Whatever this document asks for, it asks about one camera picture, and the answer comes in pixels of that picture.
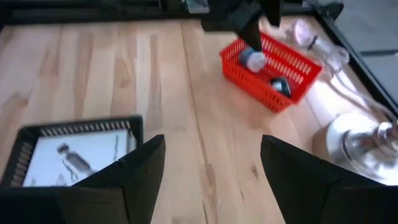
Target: wooden table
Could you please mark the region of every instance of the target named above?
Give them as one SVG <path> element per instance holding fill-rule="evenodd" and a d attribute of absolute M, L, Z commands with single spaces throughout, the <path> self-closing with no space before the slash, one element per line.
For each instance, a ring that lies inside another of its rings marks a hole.
<path fill-rule="evenodd" d="M 296 18 L 284 17 L 282 29 Z M 0 173 L 19 126 L 139 113 L 145 139 L 165 134 L 167 142 L 153 223 L 283 223 L 262 169 L 261 136 L 310 152 L 320 128 L 340 113 L 365 113 L 363 103 L 320 78 L 300 104 L 273 114 L 223 78 L 218 53 L 234 39 L 205 34 L 198 21 L 6 27 Z M 349 67 L 339 75 L 366 92 Z"/>

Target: black metal rail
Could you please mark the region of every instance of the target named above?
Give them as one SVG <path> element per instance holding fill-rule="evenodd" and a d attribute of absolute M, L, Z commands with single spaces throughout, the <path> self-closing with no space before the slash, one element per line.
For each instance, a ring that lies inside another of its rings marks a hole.
<path fill-rule="evenodd" d="M 315 14 L 315 18 L 324 28 L 329 38 L 337 45 L 344 47 L 349 53 L 349 65 L 359 77 L 362 84 L 371 94 L 371 96 L 379 103 L 390 109 L 396 116 L 398 116 L 398 104 L 390 95 L 390 93 L 381 85 L 379 80 L 365 64 L 361 54 L 357 52 L 348 40 L 344 37 L 341 31 L 335 26 L 333 20 L 322 16 L 319 13 Z"/>
<path fill-rule="evenodd" d="M 362 57 L 384 57 L 398 54 L 398 49 L 389 50 L 364 50 L 360 52 Z"/>
<path fill-rule="evenodd" d="M 158 0 L 112 0 L 123 6 L 150 6 L 159 5 Z M 0 5 L 8 9 L 48 9 L 48 8 L 77 8 L 92 7 L 91 0 L 2 0 Z"/>
<path fill-rule="evenodd" d="M 85 4 L 84 7 L 74 3 L 69 5 L 72 7 L 8 7 L 9 16 L 3 18 L 3 23 L 6 25 L 20 25 L 20 24 L 53 24 L 53 23 L 76 23 L 76 22 L 114 22 L 114 21 L 142 21 L 142 20 L 157 20 L 157 19 L 204 19 L 211 22 L 217 22 L 224 19 L 225 15 L 222 13 L 210 14 L 190 14 L 186 9 L 182 8 L 179 11 L 162 10 L 156 2 L 151 1 L 152 4 L 146 5 L 125 5 L 123 7 L 124 13 L 107 13 L 99 7 L 92 7 Z M 302 7 L 299 4 L 284 4 L 282 8 L 282 15 L 297 16 L 297 15 L 311 15 L 313 9 L 309 6 Z"/>

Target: sketch on paper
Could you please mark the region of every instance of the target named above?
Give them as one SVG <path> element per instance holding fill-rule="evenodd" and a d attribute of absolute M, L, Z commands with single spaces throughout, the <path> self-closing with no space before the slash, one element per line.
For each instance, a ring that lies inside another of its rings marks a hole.
<path fill-rule="evenodd" d="M 137 139 L 134 135 L 130 136 L 130 143 L 129 143 L 129 152 L 135 150 L 137 148 Z"/>
<path fill-rule="evenodd" d="M 39 138 L 23 187 L 71 186 L 126 155 L 131 142 L 127 130 Z"/>

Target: silver object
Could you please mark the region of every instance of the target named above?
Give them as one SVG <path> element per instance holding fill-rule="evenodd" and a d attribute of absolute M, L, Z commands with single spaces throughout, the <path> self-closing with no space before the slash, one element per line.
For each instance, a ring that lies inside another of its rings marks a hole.
<path fill-rule="evenodd" d="M 347 113 L 314 136 L 314 155 L 386 185 L 398 185 L 398 130 Z"/>

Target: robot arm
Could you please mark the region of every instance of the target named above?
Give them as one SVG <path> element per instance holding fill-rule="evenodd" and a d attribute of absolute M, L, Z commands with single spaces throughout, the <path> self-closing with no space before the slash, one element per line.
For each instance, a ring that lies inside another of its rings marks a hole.
<path fill-rule="evenodd" d="M 229 0 L 224 12 L 234 32 L 255 51 L 261 51 L 258 20 L 265 15 L 271 25 L 279 27 L 282 3 L 283 0 Z"/>

